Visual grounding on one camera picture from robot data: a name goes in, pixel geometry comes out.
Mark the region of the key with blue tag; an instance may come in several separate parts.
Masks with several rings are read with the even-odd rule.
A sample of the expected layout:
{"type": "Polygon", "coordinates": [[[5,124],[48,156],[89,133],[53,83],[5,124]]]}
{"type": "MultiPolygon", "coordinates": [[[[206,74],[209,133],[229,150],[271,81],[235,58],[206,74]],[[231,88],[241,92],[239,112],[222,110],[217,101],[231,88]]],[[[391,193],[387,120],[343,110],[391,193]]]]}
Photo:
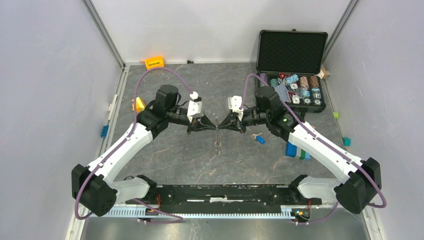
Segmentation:
{"type": "Polygon", "coordinates": [[[259,142],[260,144],[265,144],[265,139],[262,137],[262,133],[258,133],[258,134],[252,134],[251,137],[256,140],[257,142],[259,142]]]}

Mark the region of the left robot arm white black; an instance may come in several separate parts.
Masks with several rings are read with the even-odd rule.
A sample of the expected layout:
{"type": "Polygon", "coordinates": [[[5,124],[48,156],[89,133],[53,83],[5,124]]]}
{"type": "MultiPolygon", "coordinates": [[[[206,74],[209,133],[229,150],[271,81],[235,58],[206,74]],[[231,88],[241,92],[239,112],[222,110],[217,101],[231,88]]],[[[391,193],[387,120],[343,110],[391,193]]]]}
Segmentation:
{"type": "Polygon", "coordinates": [[[74,214],[79,220],[79,205],[89,210],[86,215],[97,217],[107,214],[116,203],[140,199],[145,204],[153,203],[157,190],[141,177],[116,181],[121,169],[143,147],[152,142],[170,123],[195,127],[201,123],[206,130],[214,130],[214,125],[202,113],[202,99],[195,91],[191,92],[188,108],[178,103],[181,98],[177,87],[162,85],[155,99],[145,109],[135,114],[133,123],[106,152],[87,166],[77,164],[71,171],[71,190],[75,199],[74,214]]]}

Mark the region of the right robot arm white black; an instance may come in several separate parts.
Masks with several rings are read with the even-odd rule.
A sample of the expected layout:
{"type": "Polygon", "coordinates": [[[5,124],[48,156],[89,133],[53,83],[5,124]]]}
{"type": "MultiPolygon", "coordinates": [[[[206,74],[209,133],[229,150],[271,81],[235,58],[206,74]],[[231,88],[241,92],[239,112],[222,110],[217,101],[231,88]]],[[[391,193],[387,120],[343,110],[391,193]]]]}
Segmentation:
{"type": "Polygon", "coordinates": [[[328,140],[296,114],[274,88],[257,88],[255,96],[257,105],[248,109],[242,96],[229,97],[230,113],[219,128],[245,133],[249,126],[265,125],[274,136],[310,154],[334,176],[298,177],[288,191],[293,203],[320,199],[338,203],[353,214],[360,214],[366,207],[387,206],[381,191],[381,166],[375,159],[364,160],[328,140]]]}

